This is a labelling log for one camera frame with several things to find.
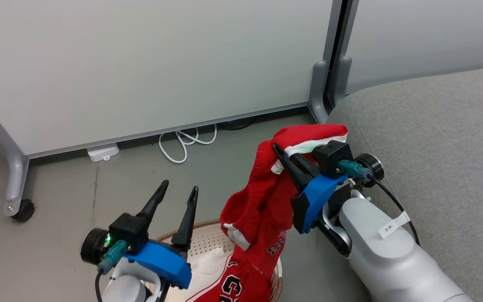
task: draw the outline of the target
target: black wheel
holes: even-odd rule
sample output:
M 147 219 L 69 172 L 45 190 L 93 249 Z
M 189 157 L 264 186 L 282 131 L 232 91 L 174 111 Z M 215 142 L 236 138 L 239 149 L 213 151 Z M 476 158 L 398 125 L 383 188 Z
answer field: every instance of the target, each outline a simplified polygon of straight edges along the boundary
M 20 203 L 20 209 L 16 214 L 13 216 L 10 216 L 10 218 L 13 218 L 16 221 L 19 222 L 26 222 L 33 216 L 33 213 L 35 212 L 35 205 L 31 202 L 30 199 L 23 199 Z

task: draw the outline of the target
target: whiteboard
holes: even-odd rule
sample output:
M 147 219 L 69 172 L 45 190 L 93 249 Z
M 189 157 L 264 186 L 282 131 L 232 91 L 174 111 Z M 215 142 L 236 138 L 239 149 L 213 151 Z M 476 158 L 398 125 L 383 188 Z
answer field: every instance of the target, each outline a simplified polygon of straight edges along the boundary
M 483 1 L 360 0 L 347 93 L 483 68 Z
M 0 122 L 26 154 L 308 100 L 331 0 L 0 0 Z

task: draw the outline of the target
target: white trim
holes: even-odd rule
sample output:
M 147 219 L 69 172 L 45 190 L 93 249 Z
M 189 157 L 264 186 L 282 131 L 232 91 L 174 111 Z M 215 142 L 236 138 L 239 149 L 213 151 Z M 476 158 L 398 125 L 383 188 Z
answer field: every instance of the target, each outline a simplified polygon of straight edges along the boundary
M 237 244 L 241 249 L 247 250 L 249 248 L 249 241 L 245 239 L 245 236 L 240 232 L 239 229 L 234 227 L 232 224 L 223 224 L 223 226 L 228 230 L 230 240 Z
M 275 272 L 277 276 L 282 277 L 282 263 L 280 262 L 280 257 L 277 260 L 277 265 L 275 266 Z
M 320 140 L 307 140 L 302 143 L 299 143 L 295 146 L 289 146 L 284 149 L 284 152 L 290 157 L 295 153 L 301 153 L 301 154 L 306 154 L 306 153 L 311 153 L 311 151 L 319 146 L 324 146 L 327 145 L 332 140 L 339 141 L 341 143 L 345 143 L 347 134 L 343 136 L 332 136 L 330 138 L 324 138 Z M 284 170 L 284 167 L 280 163 L 279 160 L 275 162 L 275 164 L 272 167 L 272 172 L 275 174 L 280 174 Z
M 193 296 L 186 298 L 186 302 L 195 302 L 201 296 L 203 296 L 204 294 L 206 294 L 210 290 L 213 290 L 217 285 L 219 285 L 219 283 L 221 283 L 221 280 L 223 279 L 223 275 L 225 274 L 226 270 L 228 269 L 228 265 L 229 265 L 231 258 L 232 258 L 232 254 L 230 254 L 226 257 L 226 262 L 224 263 L 223 272 L 219 275 L 219 277 L 216 279 L 216 281 L 213 281 L 213 283 L 210 284 L 209 286 L 205 286 L 203 289 L 200 289 L 195 294 L 193 294 Z

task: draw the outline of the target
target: label sticker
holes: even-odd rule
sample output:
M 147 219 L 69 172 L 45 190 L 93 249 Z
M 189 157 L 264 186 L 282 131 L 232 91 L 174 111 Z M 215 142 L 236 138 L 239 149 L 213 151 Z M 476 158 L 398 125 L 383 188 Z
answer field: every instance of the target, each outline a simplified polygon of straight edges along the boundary
M 396 231 L 396 229 L 410 221 L 411 219 L 409 218 L 408 214 L 406 211 L 402 212 L 400 216 L 397 218 L 391 220 L 387 224 L 385 224 L 383 227 L 381 227 L 378 232 L 381 235 L 383 239 L 389 237 L 392 233 Z

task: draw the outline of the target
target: white cable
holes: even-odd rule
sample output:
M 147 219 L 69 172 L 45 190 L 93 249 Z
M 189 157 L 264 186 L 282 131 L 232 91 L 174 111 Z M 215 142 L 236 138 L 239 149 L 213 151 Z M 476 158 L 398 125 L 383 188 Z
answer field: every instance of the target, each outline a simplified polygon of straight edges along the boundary
M 217 125 L 215 125 L 215 124 L 213 125 L 213 139 L 211 139 L 211 141 L 201 141 L 201 140 L 199 140 L 198 139 L 199 138 L 199 129 L 198 128 L 195 128 L 195 129 L 196 129 L 196 132 L 197 132 L 195 137 L 188 135 L 188 134 L 186 134 L 182 131 L 175 131 L 174 132 L 174 134 L 176 134 L 176 138 L 178 139 L 180 144 L 182 144 L 182 149 L 184 149 L 184 158 L 180 161 L 177 161 L 177 160 L 173 159 L 172 157 L 170 157 L 167 154 L 167 152 L 165 151 L 165 149 L 163 149 L 163 146 L 161 145 L 161 138 L 163 137 L 163 134 L 160 134 L 159 139 L 158 139 L 158 145 L 159 145 L 159 149 L 161 150 L 163 155 L 165 155 L 165 157 L 167 157 L 167 159 L 172 161 L 173 163 L 183 163 L 187 159 L 187 148 L 186 148 L 186 146 L 191 146 L 194 143 L 200 143 L 201 145 L 209 145 L 209 144 L 211 144 L 215 141 L 215 138 L 217 136 Z M 182 137 L 180 136 L 180 134 L 182 134 L 183 136 L 186 136 L 186 138 L 190 139 L 191 141 L 190 142 L 184 141 L 182 139 Z

